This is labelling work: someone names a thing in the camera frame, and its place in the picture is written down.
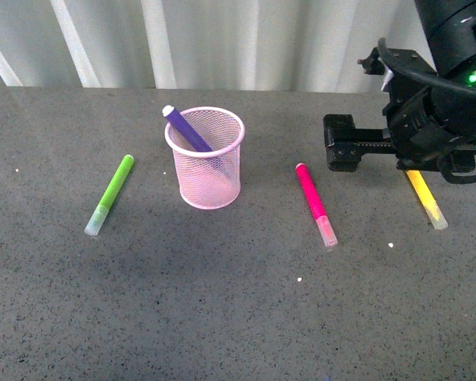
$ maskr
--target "purple marker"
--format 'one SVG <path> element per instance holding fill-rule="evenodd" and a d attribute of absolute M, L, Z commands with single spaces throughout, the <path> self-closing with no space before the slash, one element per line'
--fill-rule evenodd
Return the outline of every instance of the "purple marker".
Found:
<path fill-rule="evenodd" d="M 192 128 L 188 121 L 173 106 L 166 106 L 162 115 L 171 123 L 176 130 L 189 142 L 197 152 L 212 152 L 213 150 Z"/>

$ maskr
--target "mesh cup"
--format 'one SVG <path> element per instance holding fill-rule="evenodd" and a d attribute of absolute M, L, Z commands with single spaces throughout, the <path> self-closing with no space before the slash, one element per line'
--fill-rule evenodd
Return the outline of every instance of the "mesh cup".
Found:
<path fill-rule="evenodd" d="M 198 209 L 229 205 L 240 193 L 240 143 L 245 126 L 239 117 L 217 107 L 196 107 L 180 113 L 212 148 L 196 152 L 167 123 L 165 137 L 173 148 L 180 194 Z"/>

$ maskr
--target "clear marker cap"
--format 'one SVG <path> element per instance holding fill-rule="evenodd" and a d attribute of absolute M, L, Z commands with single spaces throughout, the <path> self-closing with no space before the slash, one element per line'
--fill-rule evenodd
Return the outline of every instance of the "clear marker cap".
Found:
<path fill-rule="evenodd" d="M 317 220 L 317 228 L 323 237 L 324 246 L 331 248 L 339 243 L 336 239 L 335 233 L 333 232 L 332 225 L 328 220 L 328 216 L 320 216 Z"/>
<path fill-rule="evenodd" d="M 434 225 L 434 229 L 443 230 L 447 228 L 446 218 L 444 218 L 443 212 L 439 209 L 437 202 L 429 202 L 424 205 L 424 208 L 427 211 L 430 222 Z"/>
<path fill-rule="evenodd" d="M 107 209 L 105 206 L 97 205 L 94 214 L 92 214 L 92 217 L 86 225 L 85 233 L 89 236 L 96 236 L 98 234 L 98 231 L 101 229 L 101 226 L 104 223 L 104 220 L 106 219 L 108 213 L 109 209 Z"/>

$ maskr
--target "yellow marker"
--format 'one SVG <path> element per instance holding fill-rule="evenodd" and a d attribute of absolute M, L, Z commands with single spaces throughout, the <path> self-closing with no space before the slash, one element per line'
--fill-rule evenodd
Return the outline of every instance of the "yellow marker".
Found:
<path fill-rule="evenodd" d="M 407 177 L 411 180 L 411 184 L 414 190 L 420 198 L 421 205 L 425 208 L 428 214 L 428 218 L 437 230 L 443 230 L 447 228 L 447 221 L 444 218 L 441 210 L 437 206 L 437 202 L 432 196 L 432 192 L 428 189 L 427 183 L 423 180 L 419 171 L 406 171 Z"/>

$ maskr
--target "pink marker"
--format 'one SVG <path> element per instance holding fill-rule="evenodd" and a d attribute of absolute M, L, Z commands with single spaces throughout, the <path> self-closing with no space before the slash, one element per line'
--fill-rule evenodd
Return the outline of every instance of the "pink marker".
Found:
<path fill-rule="evenodd" d="M 299 163 L 296 166 L 296 174 L 300 180 L 300 185 L 303 191 L 305 192 L 305 197 L 307 197 L 307 202 L 309 203 L 310 211 L 316 220 L 317 228 L 323 237 L 324 246 L 327 248 L 335 246 L 339 241 L 335 237 L 328 216 L 326 215 L 326 210 L 324 210 L 323 203 L 317 194 L 316 187 L 310 177 L 309 169 L 303 163 Z"/>

